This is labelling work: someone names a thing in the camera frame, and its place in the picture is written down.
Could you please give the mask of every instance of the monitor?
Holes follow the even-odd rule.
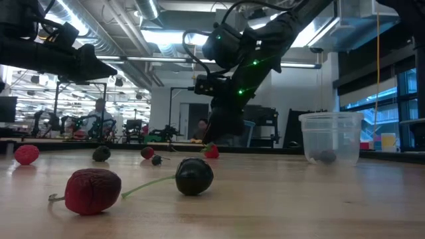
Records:
[[[0,122],[14,123],[18,97],[0,96]]]

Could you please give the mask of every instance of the person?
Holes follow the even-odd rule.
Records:
[[[198,142],[201,141],[204,138],[204,134],[207,131],[208,127],[208,120],[207,119],[199,119],[198,121],[198,128],[195,131],[195,133],[192,136],[191,141]]]
[[[99,118],[102,118],[102,110],[105,108],[105,104],[106,104],[106,102],[105,102],[104,99],[102,99],[102,98],[97,99],[94,110],[91,111],[90,113],[88,113],[88,115],[89,116],[95,115],[95,116],[98,116]],[[105,109],[104,120],[110,120],[110,119],[113,119],[113,117]],[[86,132],[88,132],[90,129],[92,129],[93,123],[95,121],[96,121],[96,118],[95,117],[92,117],[92,118],[88,118],[87,119],[87,121],[85,123],[85,125],[86,125]],[[103,128],[104,132],[107,129],[109,129],[111,127],[111,125],[112,125],[112,122],[111,121],[108,121],[108,122],[104,123],[104,128]]]

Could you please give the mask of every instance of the yellow cord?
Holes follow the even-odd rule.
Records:
[[[379,82],[381,80],[381,23],[379,21],[379,6],[377,5],[377,74],[378,74],[378,82],[377,82],[377,97],[375,99],[375,122],[373,124],[373,142],[376,140],[377,136],[377,119],[378,119],[378,95],[379,95]]]

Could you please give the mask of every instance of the clear plastic container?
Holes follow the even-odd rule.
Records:
[[[355,165],[363,118],[356,112],[300,115],[307,160],[319,165]]]

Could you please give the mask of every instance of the green stem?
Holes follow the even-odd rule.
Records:
[[[154,180],[152,182],[148,182],[148,183],[146,183],[146,184],[144,184],[144,185],[142,185],[140,187],[137,187],[137,188],[135,188],[133,190],[130,190],[130,191],[126,192],[126,193],[121,194],[121,197],[123,199],[125,199],[126,197],[128,197],[130,194],[136,192],[137,190],[140,190],[140,189],[142,189],[144,187],[147,187],[147,186],[152,185],[152,184],[155,184],[155,183],[159,183],[159,182],[162,182],[162,181],[165,181],[165,180],[168,180],[168,179],[174,179],[174,178],[175,178],[175,176],[173,175],[173,176],[170,176],[170,177],[165,177],[165,178],[162,178],[162,179]]]

